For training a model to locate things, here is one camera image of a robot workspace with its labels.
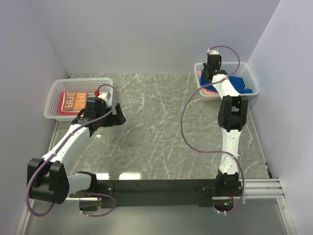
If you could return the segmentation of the aluminium rail frame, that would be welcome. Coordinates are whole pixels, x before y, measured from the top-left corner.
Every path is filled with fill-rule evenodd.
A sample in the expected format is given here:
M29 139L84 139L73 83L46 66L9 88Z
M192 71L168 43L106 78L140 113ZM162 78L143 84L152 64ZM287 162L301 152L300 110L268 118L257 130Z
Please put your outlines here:
M118 206L80 212L96 197L75 194L43 217L24 209L18 235L293 235L278 179L247 179L243 203L225 214L197 205Z

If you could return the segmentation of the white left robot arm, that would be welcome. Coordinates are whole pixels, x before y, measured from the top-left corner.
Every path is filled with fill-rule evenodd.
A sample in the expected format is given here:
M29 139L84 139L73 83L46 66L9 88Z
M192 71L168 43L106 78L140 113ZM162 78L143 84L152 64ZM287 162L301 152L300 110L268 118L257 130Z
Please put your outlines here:
M99 97L87 99L82 109L61 140L40 159L33 158L27 165L27 198L61 204L68 195L82 191L92 197L98 192L94 173L80 171L67 175L67 167L82 145L102 127L126 122L119 103L108 106Z

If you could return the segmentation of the peach orange towel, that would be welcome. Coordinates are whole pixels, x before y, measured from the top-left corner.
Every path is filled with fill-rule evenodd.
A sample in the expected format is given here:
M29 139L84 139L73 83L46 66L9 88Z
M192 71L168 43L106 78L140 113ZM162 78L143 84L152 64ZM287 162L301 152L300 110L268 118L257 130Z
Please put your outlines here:
M198 70L197 71L197 74L198 74L198 79L200 80L201 79L201 75L202 75L202 70ZM215 92L215 91L210 91L210 90L207 90L206 88L203 88L202 89L202 92L206 95L217 95L218 93Z

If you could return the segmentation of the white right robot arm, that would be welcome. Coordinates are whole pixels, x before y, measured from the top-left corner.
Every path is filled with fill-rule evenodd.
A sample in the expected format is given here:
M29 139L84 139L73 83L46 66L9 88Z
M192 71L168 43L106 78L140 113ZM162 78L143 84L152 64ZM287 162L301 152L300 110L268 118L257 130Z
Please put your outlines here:
M218 125L222 131L222 158L216 177L215 189L219 195L241 193L237 164L239 138L246 124L248 99L231 84L227 72L221 69L222 57L216 50L207 52L203 64L203 79L211 82L221 97Z

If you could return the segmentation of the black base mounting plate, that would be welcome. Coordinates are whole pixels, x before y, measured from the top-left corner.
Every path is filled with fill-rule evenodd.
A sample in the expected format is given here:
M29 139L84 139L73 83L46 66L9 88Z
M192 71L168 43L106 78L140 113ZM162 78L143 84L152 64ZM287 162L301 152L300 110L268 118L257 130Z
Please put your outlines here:
M79 190L75 197L91 197L92 193L112 196L117 207L185 206L213 207L213 198L242 196L241 181L221 179L184 180L99 180L97 189Z

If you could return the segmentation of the blue towel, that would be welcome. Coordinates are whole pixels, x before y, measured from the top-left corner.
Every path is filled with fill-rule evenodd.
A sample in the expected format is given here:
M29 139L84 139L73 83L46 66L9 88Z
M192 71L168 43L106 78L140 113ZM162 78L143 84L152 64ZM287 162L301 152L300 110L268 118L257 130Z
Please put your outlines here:
M244 80L241 77L236 77L236 76L231 76L229 78L230 83L232 84L232 86L235 88L235 90L240 93L240 94L251 94L253 93L252 89L246 88L246 85L244 83ZM204 86L209 84L209 81L204 81L203 79L203 74L201 75L201 79L199 80L200 86ZM211 86L207 86L205 87L207 90L210 91L215 91L217 92L217 90L211 85Z

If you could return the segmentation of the empty white plastic basket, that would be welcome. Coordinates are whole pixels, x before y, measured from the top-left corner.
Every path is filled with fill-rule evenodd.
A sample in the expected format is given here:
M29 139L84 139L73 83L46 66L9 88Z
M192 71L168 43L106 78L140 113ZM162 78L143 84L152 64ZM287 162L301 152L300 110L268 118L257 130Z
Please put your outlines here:
M44 117L47 119L55 119L60 122L72 121L76 117L76 113L62 112L61 105L66 92L83 92L94 93L94 91L102 84L113 84L112 79L100 78L69 78L60 79L53 82L47 96L44 108Z

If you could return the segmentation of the white basket with towels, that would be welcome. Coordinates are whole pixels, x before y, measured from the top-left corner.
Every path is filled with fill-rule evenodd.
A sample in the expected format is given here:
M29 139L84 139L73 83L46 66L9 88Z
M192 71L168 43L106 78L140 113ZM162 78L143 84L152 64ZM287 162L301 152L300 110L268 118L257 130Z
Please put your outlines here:
M228 74L231 74L235 71L237 65L238 65L237 62L222 62L221 69L225 70ZM202 70L203 67L204 67L203 62L196 63L194 65L194 75L195 75L197 88L200 87L197 71ZM247 63L241 62L239 69L233 75L237 76L237 77L241 77L244 80L246 88L253 90L253 93L247 94L247 96L249 98L254 97L254 96L259 94L258 80L257 80L256 76L254 75L253 71L251 70L250 66ZM204 102L221 100L221 98L218 94L217 95L206 95L202 92L202 90L199 91L199 94L201 96L201 100Z

